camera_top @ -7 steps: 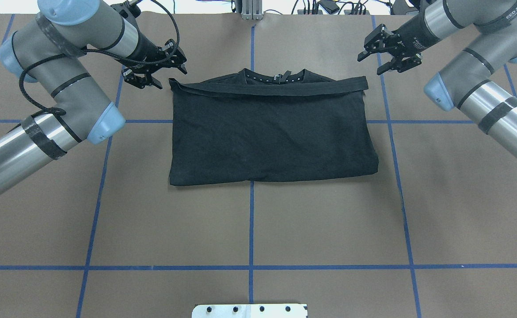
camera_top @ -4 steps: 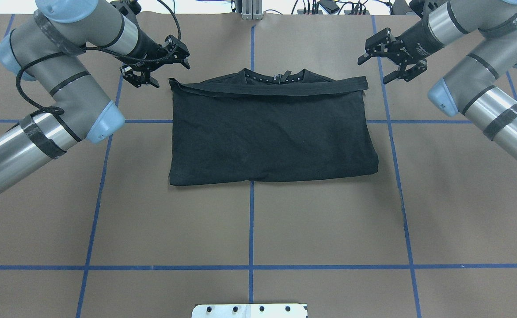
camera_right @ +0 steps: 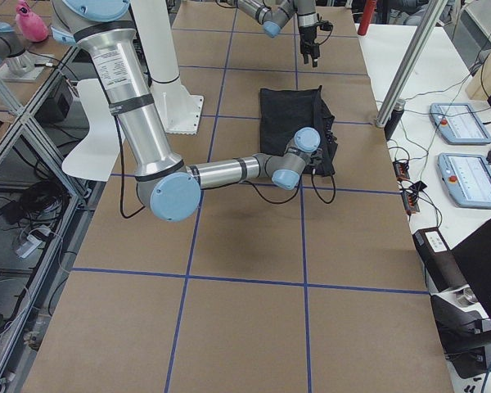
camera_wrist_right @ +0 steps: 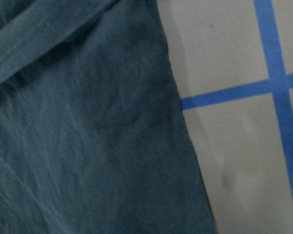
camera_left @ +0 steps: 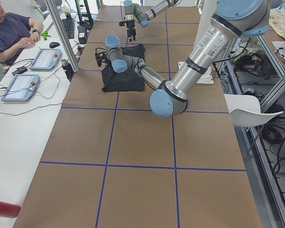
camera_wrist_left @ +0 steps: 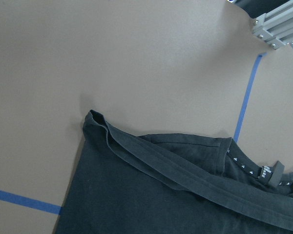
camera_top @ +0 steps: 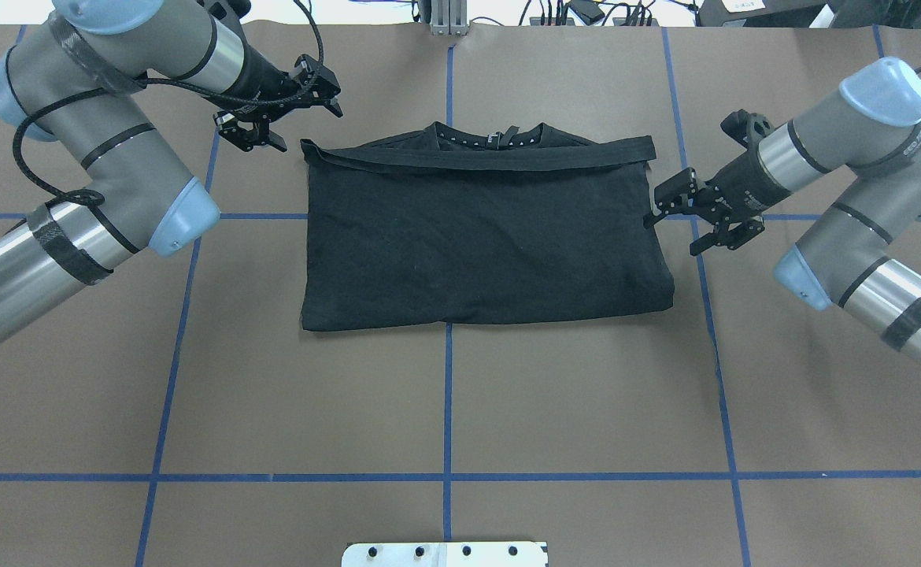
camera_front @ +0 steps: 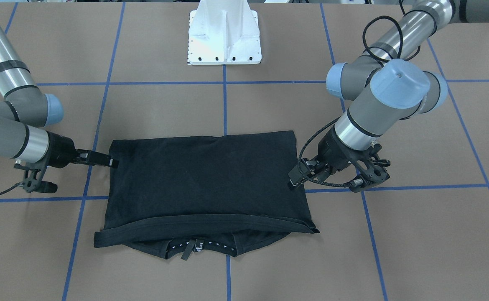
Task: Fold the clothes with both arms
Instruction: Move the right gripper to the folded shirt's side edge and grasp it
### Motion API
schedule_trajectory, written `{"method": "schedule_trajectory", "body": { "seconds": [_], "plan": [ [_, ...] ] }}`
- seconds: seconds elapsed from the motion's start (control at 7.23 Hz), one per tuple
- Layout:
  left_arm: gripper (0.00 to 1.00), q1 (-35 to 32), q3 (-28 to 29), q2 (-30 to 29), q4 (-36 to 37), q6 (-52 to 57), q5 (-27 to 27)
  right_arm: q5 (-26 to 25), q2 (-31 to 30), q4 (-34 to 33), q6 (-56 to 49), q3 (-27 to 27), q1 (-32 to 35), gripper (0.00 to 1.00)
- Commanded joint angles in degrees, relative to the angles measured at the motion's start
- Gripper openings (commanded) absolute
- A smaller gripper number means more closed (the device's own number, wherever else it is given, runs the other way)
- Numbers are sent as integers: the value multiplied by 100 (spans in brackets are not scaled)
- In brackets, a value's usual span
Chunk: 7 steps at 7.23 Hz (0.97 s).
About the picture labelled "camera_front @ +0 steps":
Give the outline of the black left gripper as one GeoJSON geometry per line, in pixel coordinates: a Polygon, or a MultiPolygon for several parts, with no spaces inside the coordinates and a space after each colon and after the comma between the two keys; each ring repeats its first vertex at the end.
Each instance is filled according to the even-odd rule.
{"type": "Polygon", "coordinates": [[[308,179],[323,182],[330,175],[351,165],[359,172],[354,179],[346,183],[346,187],[351,191],[361,192],[380,185],[390,179],[390,174],[386,170],[390,166],[390,161],[378,156],[381,149],[382,145],[379,143],[365,150],[351,149],[341,142],[334,128],[331,128],[318,144],[318,155],[313,159],[302,158],[288,173],[288,187],[295,190],[309,181],[308,179]]]}

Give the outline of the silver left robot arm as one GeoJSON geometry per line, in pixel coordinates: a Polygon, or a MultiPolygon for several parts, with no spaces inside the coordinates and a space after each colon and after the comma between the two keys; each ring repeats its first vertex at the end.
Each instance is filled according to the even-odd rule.
{"type": "Polygon", "coordinates": [[[417,0],[400,21],[374,43],[362,34],[363,53],[353,63],[336,63],[326,78],[327,91],[352,103],[323,127],[326,135],[312,159],[298,156],[289,172],[291,189],[309,181],[360,192],[390,178],[390,161],[381,159],[377,139],[398,120],[437,109],[446,99],[443,76],[411,63],[421,44],[450,23],[489,23],[489,0],[417,0]]]}

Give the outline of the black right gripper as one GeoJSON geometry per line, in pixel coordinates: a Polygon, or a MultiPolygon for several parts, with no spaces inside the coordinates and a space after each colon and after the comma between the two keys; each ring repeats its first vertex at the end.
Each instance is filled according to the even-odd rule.
{"type": "Polygon", "coordinates": [[[76,158],[77,164],[88,166],[106,166],[109,168],[118,168],[119,161],[111,156],[94,152],[88,149],[77,149],[72,139],[46,132],[49,139],[49,145],[44,156],[35,163],[26,163],[24,166],[15,164],[15,169],[24,171],[23,180],[18,183],[26,192],[38,193],[56,193],[58,186],[49,181],[42,181],[46,169],[49,166],[63,168],[72,163],[76,158]]]}

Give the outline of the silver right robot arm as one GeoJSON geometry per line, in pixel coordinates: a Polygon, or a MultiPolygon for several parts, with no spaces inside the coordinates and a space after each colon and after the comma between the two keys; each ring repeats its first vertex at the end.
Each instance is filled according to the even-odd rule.
{"type": "Polygon", "coordinates": [[[54,94],[42,93],[2,27],[0,93],[0,156],[15,160],[15,169],[23,171],[22,181],[14,187],[22,187],[28,193],[55,193],[57,185],[43,180],[49,167],[118,167],[119,161],[111,156],[78,149],[72,139],[45,130],[63,120],[63,105],[54,94]]]}

